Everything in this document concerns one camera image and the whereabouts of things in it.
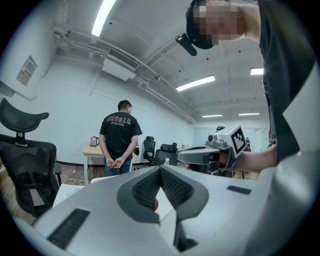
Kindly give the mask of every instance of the red ball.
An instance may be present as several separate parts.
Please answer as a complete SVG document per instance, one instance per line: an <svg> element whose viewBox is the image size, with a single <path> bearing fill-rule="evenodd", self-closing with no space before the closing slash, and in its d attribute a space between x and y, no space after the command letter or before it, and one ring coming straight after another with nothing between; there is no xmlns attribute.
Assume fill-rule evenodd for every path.
<svg viewBox="0 0 320 256"><path fill-rule="evenodd" d="M156 210L158 209L158 206L159 206L159 202L158 202L158 200L156 199L156 200L154 201L154 208L153 208L153 210L156 211Z"/></svg>

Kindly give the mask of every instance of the fluorescent light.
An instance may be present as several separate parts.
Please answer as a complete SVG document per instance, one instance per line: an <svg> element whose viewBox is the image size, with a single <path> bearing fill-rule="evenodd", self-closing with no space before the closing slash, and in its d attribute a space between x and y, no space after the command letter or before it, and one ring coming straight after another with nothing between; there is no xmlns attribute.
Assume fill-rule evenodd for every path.
<svg viewBox="0 0 320 256"><path fill-rule="evenodd" d="M250 75L263 75L264 69L263 68L250 68Z"/></svg>
<svg viewBox="0 0 320 256"><path fill-rule="evenodd" d="M260 113L241 113L239 116L258 116Z"/></svg>
<svg viewBox="0 0 320 256"><path fill-rule="evenodd" d="M177 89L179 92L181 92L181 91L186 90L186 89L189 89L189 88L191 88L191 87L203 85L203 84L205 84L205 83L213 82L213 81L215 81L215 80L216 80L215 76L214 76L214 75L211 75L211 76L202 78L202 79L200 79L200 80L193 81L193 82L187 83L187 84L185 84L185 85L179 86L179 87L177 87L176 89Z"/></svg>
<svg viewBox="0 0 320 256"><path fill-rule="evenodd" d="M103 0L99 12L95 18L92 34L99 37L105 21L117 0Z"/></svg>
<svg viewBox="0 0 320 256"><path fill-rule="evenodd" d="M203 118L222 117L222 114L203 115L202 117L203 117Z"/></svg>

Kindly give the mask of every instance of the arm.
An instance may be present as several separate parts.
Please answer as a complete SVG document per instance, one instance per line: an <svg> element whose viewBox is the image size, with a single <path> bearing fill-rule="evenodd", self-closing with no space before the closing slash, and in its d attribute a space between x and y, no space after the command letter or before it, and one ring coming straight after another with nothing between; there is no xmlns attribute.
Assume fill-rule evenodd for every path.
<svg viewBox="0 0 320 256"><path fill-rule="evenodd" d="M219 162L223 166L227 162L227 156L220 154ZM277 163L277 145L273 145L264 152L242 152L233 169L260 173L265 168L276 167Z"/></svg>
<svg viewBox="0 0 320 256"><path fill-rule="evenodd" d="M102 151L102 154L105 157L106 165L112 169L113 168L112 164L114 163L114 160L111 158L111 156L108 152L105 137L106 137L105 135L102 135L102 134L99 135L99 146Z"/></svg>
<svg viewBox="0 0 320 256"><path fill-rule="evenodd" d="M125 160L133 153L136 146L138 145L138 135L133 136L131 138L131 143L127 147L126 151L123 153L123 155L115 160L115 167L120 168Z"/></svg>

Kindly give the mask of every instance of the floor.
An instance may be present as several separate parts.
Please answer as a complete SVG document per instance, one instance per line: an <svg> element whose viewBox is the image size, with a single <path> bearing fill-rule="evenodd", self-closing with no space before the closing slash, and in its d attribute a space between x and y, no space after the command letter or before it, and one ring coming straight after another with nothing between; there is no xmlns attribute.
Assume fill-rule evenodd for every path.
<svg viewBox="0 0 320 256"><path fill-rule="evenodd" d="M89 182L93 178L101 178L105 176L104 168L102 167L93 167L91 171L88 171L88 180ZM257 173L245 173L245 179L257 180L259 174ZM80 166L71 166L71 165L61 165L61 182L63 184L69 185L83 185L84 184L84 168ZM240 171L237 171L233 178L242 179ZM22 210L16 200L15 186L8 176L7 171L1 173L0 178L0 192L2 198L7 205L12 216L24 220L28 224L32 224L35 221L35 218Z"/></svg>

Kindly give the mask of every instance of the man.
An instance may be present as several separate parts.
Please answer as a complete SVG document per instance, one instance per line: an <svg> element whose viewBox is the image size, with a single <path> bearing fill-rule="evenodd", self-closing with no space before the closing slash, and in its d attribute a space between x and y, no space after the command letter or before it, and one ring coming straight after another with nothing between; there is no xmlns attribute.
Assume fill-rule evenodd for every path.
<svg viewBox="0 0 320 256"><path fill-rule="evenodd" d="M131 115L129 101L120 101L118 111L108 115L100 129L99 145L104 155L106 176L130 171L132 153L138 145L138 136L142 134L138 121Z"/></svg>
<svg viewBox="0 0 320 256"><path fill-rule="evenodd" d="M194 0L186 13L187 36L195 46L209 49L223 41L251 39L264 60L264 87L270 126L277 145L264 152L243 152L234 166L251 172L274 167L299 151L283 112L298 94L315 63L315 56L297 18L275 0L239 4L229 0ZM226 155L211 155L223 166Z"/></svg>

